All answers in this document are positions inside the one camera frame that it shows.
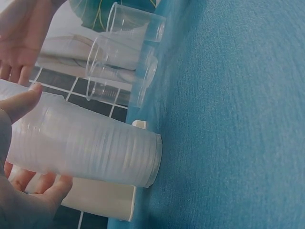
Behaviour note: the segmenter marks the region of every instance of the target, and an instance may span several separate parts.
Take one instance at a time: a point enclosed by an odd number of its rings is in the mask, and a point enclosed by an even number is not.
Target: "finger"
[[[55,183],[51,188],[46,190],[42,195],[47,201],[50,210],[55,214],[57,208],[61,205],[61,202],[68,195],[72,188],[73,178],[70,176],[61,176],[59,181]]]
[[[49,189],[55,182],[56,174],[55,173],[47,173],[45,175],[41,175],[36,188],[35,194],[43,194],[47,189]]]
[[[35,174],[35,172],[21,169],[11,181],[11,184],[15,189],[24,192],[25,188],[28,186],[29,182],[32,180]]]
[[[26,86],[28,84],[33,68],[34,66],[23,66],[18,81],[20,85]]]
[[[28,92],[0,101],[0,109],[4,110],[9,115],[13,124],[36,106],[40,100],[41,93],[42,86],[41,84],[36,83],[30,87]]]
[[[22,67],[13,67],[10,72],[10,81],[18,83]]]
[[[6,161],[4,164],[4,174],[7,179],[9,178],[12,169],[13,169],[13,164]]]
[[[2,63],[0,68],[0,79],[8,80],[10,77],[11,66]]]

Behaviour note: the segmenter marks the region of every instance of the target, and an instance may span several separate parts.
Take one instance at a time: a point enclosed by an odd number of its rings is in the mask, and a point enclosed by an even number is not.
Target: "clear plastic cup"
[[[87,61],[86,74],[88,78],[87,99],[108,101],[115,100],[117,95],[107,90],[108,80],[134,84],[135,82],[148,87],[154,78],[158,60],[152,54],[153,47],[145,52],[127,46],[117,35],[96,38]],[[141,68],[141,75],[135,74],[135,69]],[[122,105],[133,104],[141,106],[143,93],[139,96],[126,98]]]
[[[160,42],[165,22],[165,17],[115,2],[108,16],[106,31],[125,31],[125,37],[131,40]]]

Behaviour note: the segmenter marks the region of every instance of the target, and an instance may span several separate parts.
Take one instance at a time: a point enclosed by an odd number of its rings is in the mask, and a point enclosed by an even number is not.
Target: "black tile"
[[[60,206],[50,229],[75,229],[78,226],[81,212],[72,208]]]
[[[95,100],[87,101],[86,98],[80,97],[72,94],[68,99],[69,102],[86,108],[88,110],[92,110],[94,112],[100,113],[105,116],[109,116],[112,106],[109,104],[104,104],[102,102],[98,102]]]
[[[36,76],[39,73],[40,68],[35,66],[30,74],[30,80],[35,80]]]
[[[108,218],[84,213],[81,229],[107,229]]]
[[[74,84],[75,77],[48,69],[43,69],[37,81],[69,91]]]
[[[59,95],[62,95],[65,99],[67,98],[68,96],[68,93],[67,92],[63,92],[63,91],[59,91],[59,90],[56,90],[56,89],[53,89],[53,88],[49,88],[49,87],[42,87],[42,90],[44,92],[49,92],[49,93],[52,93],[52,94],[59,94]]]
[[[121,122],[125,122],[126,116],[127,116],[127,109],[116,106],[116,107],[114,107],[111,118],[114,118]]]
[[[87,94],[87,85],[88,85],[88,80],[79,78],[77,80],[77,83],[76,83],[73,91],[78,94],[86,95]]]
[[[128,106],[130,99],[130,92],[126,90],[120,90],[118,99],[116,100],[116,104],[122,105],[122,106]]]

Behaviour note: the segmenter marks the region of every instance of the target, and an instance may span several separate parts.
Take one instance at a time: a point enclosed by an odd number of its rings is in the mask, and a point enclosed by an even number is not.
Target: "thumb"
[[[29,91],[0,101],[0,109],[8,114],[10,121],[13,124],[37,105],[41,93],[42,86],[41,84],[36,83],[29,88]]]

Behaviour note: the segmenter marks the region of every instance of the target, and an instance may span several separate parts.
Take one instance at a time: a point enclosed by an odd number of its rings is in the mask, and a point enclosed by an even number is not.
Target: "fingernail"
[[[41,84],[40,83],[35,83],[30,86],[29,91],[35,91],[35,92],[40,92],[41,91]]]

